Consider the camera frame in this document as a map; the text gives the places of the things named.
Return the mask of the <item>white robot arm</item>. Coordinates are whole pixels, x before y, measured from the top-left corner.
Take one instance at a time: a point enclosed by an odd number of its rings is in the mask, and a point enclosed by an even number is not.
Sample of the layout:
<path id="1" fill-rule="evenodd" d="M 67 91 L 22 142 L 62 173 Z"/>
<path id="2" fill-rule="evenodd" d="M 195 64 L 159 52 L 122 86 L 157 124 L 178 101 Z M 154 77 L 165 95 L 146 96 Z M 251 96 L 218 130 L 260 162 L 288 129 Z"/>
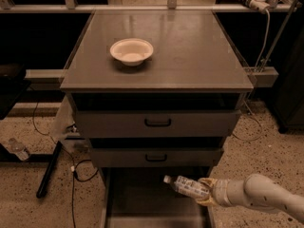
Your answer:
<path id="1" fill-rule="evenodd" d="M 260 174 L 251 174 L 244 180 L 201 178 L 210 193 L 196 199 L 201 206 L 241 206 L 261 212 L 284 212 L 304 223 L 304 198 L 296 195 Z"/>

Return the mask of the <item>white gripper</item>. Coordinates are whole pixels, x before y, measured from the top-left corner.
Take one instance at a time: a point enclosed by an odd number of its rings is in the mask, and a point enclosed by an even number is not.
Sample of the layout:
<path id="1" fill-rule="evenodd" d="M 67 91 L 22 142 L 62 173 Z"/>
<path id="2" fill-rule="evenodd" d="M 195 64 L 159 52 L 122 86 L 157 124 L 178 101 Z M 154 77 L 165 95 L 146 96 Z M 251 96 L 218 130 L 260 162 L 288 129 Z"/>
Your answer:
<path id="1" fill-rule="evenodd" d="M 207 199 L 196 199 L 196 203 L 201 206 L 229 206 L 227 196 L 228 180 L 217 180 L 213 178 L 200 178 L 199 182 L 204 184 L 209 190 L 212 190 L 212 196 Z"/>

